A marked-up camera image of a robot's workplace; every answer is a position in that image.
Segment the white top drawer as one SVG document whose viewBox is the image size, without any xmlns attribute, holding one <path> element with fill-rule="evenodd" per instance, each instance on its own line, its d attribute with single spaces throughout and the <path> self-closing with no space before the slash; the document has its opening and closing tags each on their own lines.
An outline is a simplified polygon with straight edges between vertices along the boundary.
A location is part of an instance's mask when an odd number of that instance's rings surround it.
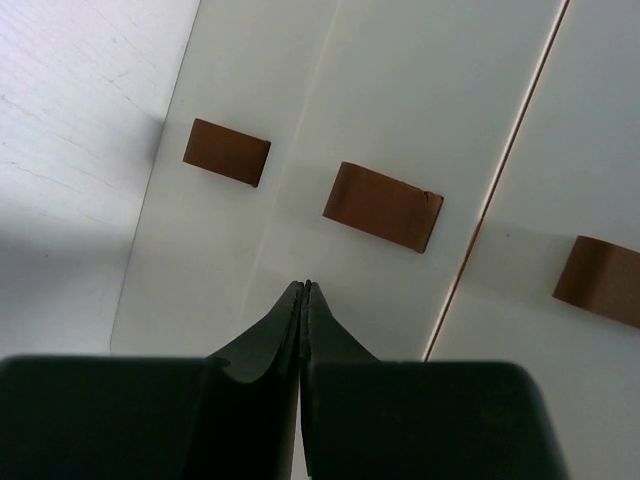
<svg viewBox="0 0 640 480">
<path fill-rule="evenodd" d="M 574 479 L 639 475 L 639 332 L 555 299 L 575 239 L 639 246 L 639 5 L 573 1 L 435 360 L 506 360 L 539 386 Z"/>
</svg>

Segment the white drawer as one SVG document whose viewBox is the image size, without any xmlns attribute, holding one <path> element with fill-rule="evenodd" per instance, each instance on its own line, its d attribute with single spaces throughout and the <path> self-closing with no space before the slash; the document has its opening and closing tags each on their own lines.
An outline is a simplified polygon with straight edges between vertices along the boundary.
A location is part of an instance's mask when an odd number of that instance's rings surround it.
<svg viewBox="0 0 640 480">
<path fill-rule="evenodd" d="M 639 246 L 639 5 L 573 1 L 435 360 L 506 360 L 539 386 L 574 479 L 639 475 L 639 332 L 555 299 L 575 239 Z"/>
<path fill-rule="evenodd" d="M 279 183 L 243 321 L 265 314 L 289 282 L 308 279 L 374 355 L 423 358 L 562 7 L 342 2 Z M 443 197 L 424 253 L 323 216 L 344 162 Z"/>
</svg>

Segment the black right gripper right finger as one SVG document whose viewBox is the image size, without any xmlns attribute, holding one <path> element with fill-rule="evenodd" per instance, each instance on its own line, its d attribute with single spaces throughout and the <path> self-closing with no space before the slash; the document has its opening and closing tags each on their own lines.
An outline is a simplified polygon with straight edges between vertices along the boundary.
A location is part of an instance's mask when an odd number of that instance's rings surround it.
<svg viewBox="0 0 640 480">
<path fill-rule="evenodd" d="M 314 479 L 564 479 L 542 395 L 501 361 L 383 361 L 304 287 L 301 429 Z"/>
</svg>

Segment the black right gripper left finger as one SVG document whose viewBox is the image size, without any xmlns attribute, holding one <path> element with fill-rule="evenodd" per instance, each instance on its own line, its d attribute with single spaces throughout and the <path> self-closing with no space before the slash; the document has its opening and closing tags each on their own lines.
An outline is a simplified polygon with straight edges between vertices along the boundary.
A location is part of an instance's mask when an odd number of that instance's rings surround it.
<svg viewBox="0 0 640 480">
<path fill-rule="evenodd" d="M 1 363 L 5 479 L 287 479 L 304 287 L 206 357 Z"/>
</svg>

